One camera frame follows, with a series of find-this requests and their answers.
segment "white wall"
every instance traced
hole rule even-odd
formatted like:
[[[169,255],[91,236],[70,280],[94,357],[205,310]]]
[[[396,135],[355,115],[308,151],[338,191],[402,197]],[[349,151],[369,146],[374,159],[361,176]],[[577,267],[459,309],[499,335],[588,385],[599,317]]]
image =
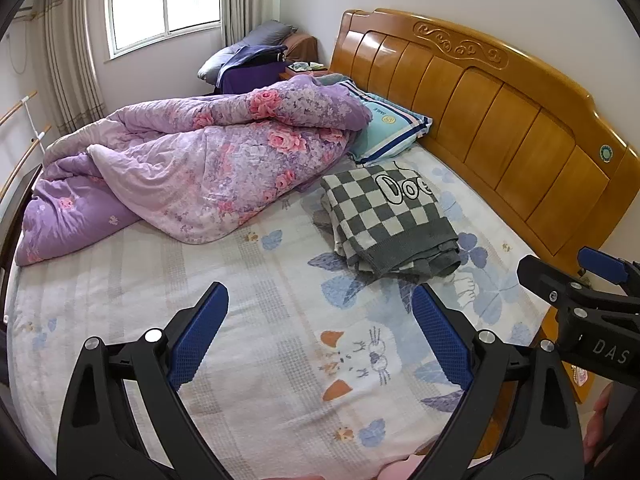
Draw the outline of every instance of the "white wall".
[[[125,105],[213,92],[198,69],[222,48],[220,30],[193,32],[110,59],[104,0],[87,0],[95,71],[107,112]]]
[[[4,115],[25,95],[39,89],[33,72],[30,46],[27,44],[27,50],[24,48],[25,32],[25,23],[16,22],[9,27],[7,34],[0,40],[0,116]],[[10,42],[11,58],[13,58],[15,68],[18,72],[24,69],[24,73],[21,75],[17,74],[12,67]],[[36,128],[43,130],[52,119],[46,117],[42,94],[36,95],[28,105]],[[44,145],[48,145],[57,137],[57,130],[53,128],[45,137]],[[0,186],[5,183],[22,154],[29,147],[32,138],[33,129],[24,109],[18,110],[5,124],[0,126]],[[41,161],[42,152],[36,148],[23,166],[23,170],[14,180],[14,185],[10,188],[7,198],[0,203],[0,218],[20,178]]]
[[[280,17],[318,37],[328,62],[347,9],[407,10],[481,30],[587,88],[619,135],[640,148],[640,38],[616,0],[280,0]],[[605,244],[640,260],[640,198]]]

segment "human hand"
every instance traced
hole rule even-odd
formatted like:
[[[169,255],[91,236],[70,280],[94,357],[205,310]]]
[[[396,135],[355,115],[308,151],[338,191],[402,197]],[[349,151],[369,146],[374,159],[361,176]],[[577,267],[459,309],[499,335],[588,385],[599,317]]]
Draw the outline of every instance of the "human hand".
[[[613,383],[609,383],[600,394],[600,397],[598,397],[598,400],[596,400],[596,403],[593,405],[593,411],[595,413],[593,413],[591,420],[587,424],[587,430],[582,441],[585,464],[593,460],[596,449],[600,445],[602,437],[604,436],[604,412],[609,405],[612,388]]]

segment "round headboard sticker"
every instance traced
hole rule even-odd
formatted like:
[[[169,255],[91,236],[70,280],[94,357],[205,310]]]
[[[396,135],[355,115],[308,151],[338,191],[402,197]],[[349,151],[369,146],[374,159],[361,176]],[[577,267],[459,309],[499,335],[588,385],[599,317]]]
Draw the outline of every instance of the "round headboard sticker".
[[[613,158],[613,148],[611,146],[603,144],[600,149],[600,158],[604,162],[610,162]]]

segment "gray pillow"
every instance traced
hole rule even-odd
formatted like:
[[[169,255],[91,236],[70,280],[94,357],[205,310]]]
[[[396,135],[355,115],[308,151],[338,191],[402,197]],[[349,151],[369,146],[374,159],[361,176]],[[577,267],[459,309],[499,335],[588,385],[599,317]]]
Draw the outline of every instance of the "gray pillow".
[[[200,70],[198,70],[198,77],[210,85],[215,86],[218,81],[218,72],[220,72],[220,68],[234,56],[234,54],[240,49],[240,46],[241,45],[236,43],[217,51],[213,56],[207,59]]]
[[[242,40],[238,41],[238,43],[249,46],[279,45],[287,36],[290,36],[297,30],[296,27],[292,27],[291,25],[286,25],[276,20],[268,20],[262,25],[255,27],[254,30],[249,32]]]
[[[318,81],[322,86],[330,86],[339,83],[340,81],[351,81],[351,79],[345,75],[333,73],[319,75],[316,77],[316,81]]]

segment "purple blanket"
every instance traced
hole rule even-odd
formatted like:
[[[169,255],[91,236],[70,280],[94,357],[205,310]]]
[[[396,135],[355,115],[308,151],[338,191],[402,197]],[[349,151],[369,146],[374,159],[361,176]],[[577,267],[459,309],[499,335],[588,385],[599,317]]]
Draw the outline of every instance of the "purple blanket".
[[[16,262],[68,254],[139,218],[182,242],[217,240],[333,164],[370,120],[346,88],[307,75],[122,108],[47,149]]]

